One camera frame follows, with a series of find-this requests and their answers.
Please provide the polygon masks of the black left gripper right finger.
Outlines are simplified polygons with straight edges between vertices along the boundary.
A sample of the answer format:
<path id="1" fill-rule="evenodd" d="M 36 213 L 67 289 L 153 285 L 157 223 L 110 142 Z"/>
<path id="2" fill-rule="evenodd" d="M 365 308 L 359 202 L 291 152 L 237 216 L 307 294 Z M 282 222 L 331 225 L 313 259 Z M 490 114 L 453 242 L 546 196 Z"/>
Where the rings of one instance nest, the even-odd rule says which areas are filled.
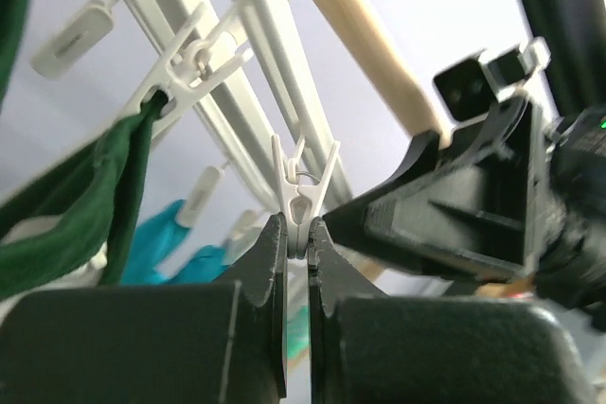
<path id="1" fill-rule="evenodd" d="M 308 250 L 315 403 L 593 403 L 570 335 L 523 300 L 384 294 L 314 220 Z"/>

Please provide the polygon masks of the white plastic clip hanger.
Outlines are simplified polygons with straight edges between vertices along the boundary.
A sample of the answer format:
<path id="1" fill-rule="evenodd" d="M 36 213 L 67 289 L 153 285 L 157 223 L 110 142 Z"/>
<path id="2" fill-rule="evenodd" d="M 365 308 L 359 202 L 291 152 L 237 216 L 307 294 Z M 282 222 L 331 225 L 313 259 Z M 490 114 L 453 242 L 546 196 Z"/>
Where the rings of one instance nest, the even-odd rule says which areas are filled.
<path id="1" fill-rule="evenodd" d="M 280 210 L 286 184 L 275 171 L 274 132 L 242 69 L 256 59 L 297 143 L 294 161 L 330 178 L 314 204 L 335 207 L 350 199 L 290 0 L 233 0 L 223 15 L 210 0 L 121 1 L 159 55 L 134 98 L 161 89 L 175 100 L 158 134 L 195 110 L 258 201 Z"/>

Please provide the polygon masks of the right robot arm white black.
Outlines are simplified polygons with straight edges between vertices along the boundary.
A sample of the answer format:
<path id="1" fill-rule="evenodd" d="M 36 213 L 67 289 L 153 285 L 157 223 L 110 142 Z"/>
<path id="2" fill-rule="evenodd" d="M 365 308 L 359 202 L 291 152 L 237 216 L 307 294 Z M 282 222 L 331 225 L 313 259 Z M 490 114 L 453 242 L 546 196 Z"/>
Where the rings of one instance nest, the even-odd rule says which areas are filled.
<path id="1" fill-rule="evenodd" d="M 475 53 L 434 83 L 449 147 L 415 135 L 385 182 L 323 220 L 406 272 L 507 283 L 605 327 L 604 0 L 521 0 L 533 39 Z"/>

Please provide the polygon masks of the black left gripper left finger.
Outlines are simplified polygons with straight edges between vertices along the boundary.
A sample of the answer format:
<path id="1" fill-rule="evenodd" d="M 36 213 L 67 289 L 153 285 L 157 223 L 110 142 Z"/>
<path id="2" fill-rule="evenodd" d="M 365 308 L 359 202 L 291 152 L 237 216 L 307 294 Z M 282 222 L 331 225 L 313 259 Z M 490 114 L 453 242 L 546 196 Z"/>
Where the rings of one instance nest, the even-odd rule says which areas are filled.
<path id="1" fill-rule="evenodd" d="M 277 403 L 285 218 L 202 285 L 31 293 L 1 326 L 5 403 Z"/>

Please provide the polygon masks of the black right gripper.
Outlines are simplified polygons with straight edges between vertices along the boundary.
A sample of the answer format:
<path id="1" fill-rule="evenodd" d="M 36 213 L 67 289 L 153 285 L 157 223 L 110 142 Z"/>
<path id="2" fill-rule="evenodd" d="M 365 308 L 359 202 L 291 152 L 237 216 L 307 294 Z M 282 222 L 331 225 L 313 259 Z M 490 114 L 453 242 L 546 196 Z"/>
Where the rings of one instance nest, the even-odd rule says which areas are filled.
<path id="1" fill-rule="evenodd" d="M 542 112 L 526 97 L 490 107 L 441 149 L 413 137 L 385 182 L 328 212 L 332 240 L 412 274 L 509 281 L 544 252 Z"/>

